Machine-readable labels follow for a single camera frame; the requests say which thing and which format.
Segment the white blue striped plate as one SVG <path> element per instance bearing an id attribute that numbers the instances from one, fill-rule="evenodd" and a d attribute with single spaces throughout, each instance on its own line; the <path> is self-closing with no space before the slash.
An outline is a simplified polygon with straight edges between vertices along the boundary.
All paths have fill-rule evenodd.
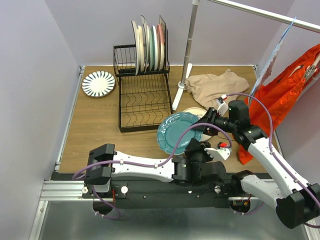
<path id="1" fill-rule="evenodd" d="M 92 98 L 101 98 L 110 94 L 116 85 L 115 77 L 107 71 L 99 70 L 87 75 L 81 84 L 83 92 Z"/>

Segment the large white black-rimmed plate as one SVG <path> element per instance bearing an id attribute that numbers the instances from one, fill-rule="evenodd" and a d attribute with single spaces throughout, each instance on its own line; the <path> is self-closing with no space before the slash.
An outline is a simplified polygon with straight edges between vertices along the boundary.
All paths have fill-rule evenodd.
<path id="1" fill-rule="evenodd" d="M 131 22 L 132 24 L 132 29 L 134 33 L 134 39 L 135 39 L 135 53 L 136 53 L 136 58 L 135 58 L 135 75 L 139 73 L 140 69 L 140 37 L 139 37 L 139 30 L 137 27 L 137 24 L 135 21 Z"/>

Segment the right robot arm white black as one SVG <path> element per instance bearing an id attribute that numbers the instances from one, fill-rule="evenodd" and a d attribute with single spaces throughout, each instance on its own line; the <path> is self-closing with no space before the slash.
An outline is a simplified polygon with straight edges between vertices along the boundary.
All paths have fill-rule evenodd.
<path id="1" fill-rule="evenodd" d="M 259 126 L 251 124 L 249 107 L 243 100 L 228 104 L 228 117 L 214 108 L 192 125 L 205 135 L 231 133 L 234 140 L 255 157 L 276 183 L 271 187 L 250 171 L 234 175 L 230 191 L 258 197 L 275 209 L 279 220 L 289 229 L 306 224 L 320 215 L 320 186 L 310 184 L 299 175 L 274 148 L 271 136 Z"/>

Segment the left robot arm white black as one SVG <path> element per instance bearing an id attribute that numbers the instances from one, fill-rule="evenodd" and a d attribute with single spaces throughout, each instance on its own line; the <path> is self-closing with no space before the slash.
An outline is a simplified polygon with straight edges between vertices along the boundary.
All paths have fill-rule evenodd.
<path id="1" fill-rule="evenodd" d="M 170 159 L 136 157 L 115 151 L 113 144 L 105 144 L 89 154 L 84 183 L 92 185 L 101 198 L 111 191 L 109 181 L 115 177 L 139 177 L 174 183 L 182 186 L 222 182 L 226 175 L 223 161 L 230 156 L 230 148 L 223 142 L 212 148 L 208 142 L 192 138 L 184 154 Z"/>

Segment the cream blue leaf plate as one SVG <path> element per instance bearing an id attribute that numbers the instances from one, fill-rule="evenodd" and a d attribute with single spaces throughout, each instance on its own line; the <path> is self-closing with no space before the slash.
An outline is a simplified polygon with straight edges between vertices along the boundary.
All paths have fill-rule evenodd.
<path id="1" fill-rule="evenodd" d="M 185 110 L 183 110 L 184 113 L 190 113 L 192 115 L 197 116 L 197 119 L 200 120 L 207 112 L 206 109 L 200 108 L 200 107 L 190 107 Z M 211 138 L 211 136 L 201 133 L 201 142 L 208 141 Z"/>

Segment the teal scalloped plate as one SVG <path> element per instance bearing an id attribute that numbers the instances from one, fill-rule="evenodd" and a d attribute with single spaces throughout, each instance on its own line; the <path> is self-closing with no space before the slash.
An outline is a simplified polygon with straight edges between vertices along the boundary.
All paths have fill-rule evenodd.
<path id="1" fill-rule="evenodd" d="M 170 155 L 173 152 L 180 136 L 191 125 L 199 120 L 198 116 L 190 112 L 178 112 L 167 117 L 158 127 L 156 139 L 161 150 Z M 200 130 L 189 130 L 179 142 L 175 155 L 181 155 L 192 138 L 202 140 L 203 133 Z"/>

